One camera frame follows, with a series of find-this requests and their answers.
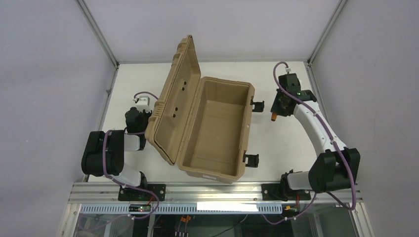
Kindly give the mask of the orange black screwdriver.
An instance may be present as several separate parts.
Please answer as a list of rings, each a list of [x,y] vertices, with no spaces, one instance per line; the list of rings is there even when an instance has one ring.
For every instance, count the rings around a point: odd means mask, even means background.
[[[272,112],[271,113],[271,121],[276,121],[276,119],[277,119],[277,113],[276,112]]]

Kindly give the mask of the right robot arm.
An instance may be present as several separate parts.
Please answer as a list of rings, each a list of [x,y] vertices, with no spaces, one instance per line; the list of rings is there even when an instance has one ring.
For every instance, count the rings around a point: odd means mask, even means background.
[[[295,117],[308,135],[316,160],[308,171],[290,171],[281,176],[280,192],[284,196],[304,190],[316,193],[350,189],[355,185],[360,153],[349,148],[333,132],[320,111],[317,98],[310,90],[302,90],[295,73],[281,75],[271,108],[272,121],[277,116]]]

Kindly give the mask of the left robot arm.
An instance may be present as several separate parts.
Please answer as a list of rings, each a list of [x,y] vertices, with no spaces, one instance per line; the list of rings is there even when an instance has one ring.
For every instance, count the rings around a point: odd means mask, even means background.
[[[121,186],[148,189],[145,174],[125,162],[125,153],[144,150],[151,115],[149,106],[134,106],[125,113],[125,129],[90,132],[81,160],[82,172],[104,176]]]

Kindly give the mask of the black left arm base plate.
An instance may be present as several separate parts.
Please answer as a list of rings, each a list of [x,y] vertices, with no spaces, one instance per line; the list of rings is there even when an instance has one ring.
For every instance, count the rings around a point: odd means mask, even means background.
[[[154,193],[159,201],[165,201],[166,198],[166,184],[148,184],[147,188]],[[120,187],[118,194],[118,201],[149,201],[154,196],[150,193],[138,191],[132,188]]]

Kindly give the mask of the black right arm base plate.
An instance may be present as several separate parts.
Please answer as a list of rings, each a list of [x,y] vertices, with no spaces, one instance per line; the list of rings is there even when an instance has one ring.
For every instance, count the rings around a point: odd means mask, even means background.
[[[305,190],[292,190],[286,184],[265,183],[261,184],[262,199],[264,201],[280,200],[311,200],[311,194]]]

